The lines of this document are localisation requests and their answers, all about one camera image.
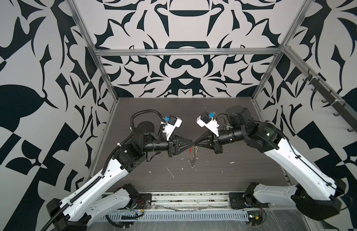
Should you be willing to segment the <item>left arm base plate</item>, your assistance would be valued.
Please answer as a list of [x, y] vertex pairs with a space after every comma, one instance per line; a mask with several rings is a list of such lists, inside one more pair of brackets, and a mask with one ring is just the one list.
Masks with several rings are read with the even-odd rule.
[[133, 203], [133, 209], [149, 209], [152, 206], [152, 194], [140, 193], [138, 199]]

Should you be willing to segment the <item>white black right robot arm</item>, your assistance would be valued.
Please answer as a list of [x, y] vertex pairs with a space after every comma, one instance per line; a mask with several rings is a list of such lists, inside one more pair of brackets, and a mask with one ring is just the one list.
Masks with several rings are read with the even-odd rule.
[[339, 196], [344, 195], [345, 182], [324, 174], [292, 146], [281, 130], [271, 123], [255, 121], [247, 108], [233, 106], [226, 110], [225, 115], [228, 124], [224, 128], [220, 127], [213, 112], [204, 112], [196, 119], [200, 127], [208, 129], [195, 141], [196, 146], [221, 154], [225, 144], [244, 141], [247, 146], [278, 163], [297, 182], [285, 187], [252, 182], [241, 196], [230, 196], [231, 208], [283, 205], [296, 208], [317, 221], [340, 213], [342, 203]]

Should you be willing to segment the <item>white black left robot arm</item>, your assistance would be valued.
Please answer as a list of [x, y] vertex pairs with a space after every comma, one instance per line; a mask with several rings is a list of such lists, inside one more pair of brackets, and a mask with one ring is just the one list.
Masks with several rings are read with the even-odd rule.
[[88, 227], [115, 209], [134, 207], [139, 193], [132, 184], [125, 184], [106, 197], [102, 195], [114, 184], [126, 177], [138, 165], [149, 161], [147, 154], [166, 151], [170, 157], [178, 155], [194, 145], [180, 135], [169, 139], [155, 132], [154, 124], [141, 122], [131, 134], [108, 156], [102, 170], [82, 187], [62, 200], [51, 200], [46, 208], [50, 220], [42, 228], [51, 225], [55, 231], [85, 231]]

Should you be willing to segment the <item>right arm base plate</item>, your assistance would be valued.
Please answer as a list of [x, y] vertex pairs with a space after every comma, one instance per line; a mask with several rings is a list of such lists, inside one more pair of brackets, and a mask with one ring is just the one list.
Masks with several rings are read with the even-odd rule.
[[230, 207], [232, 209], [258, 208], [259, 201], [249, 192], [230, 192]]

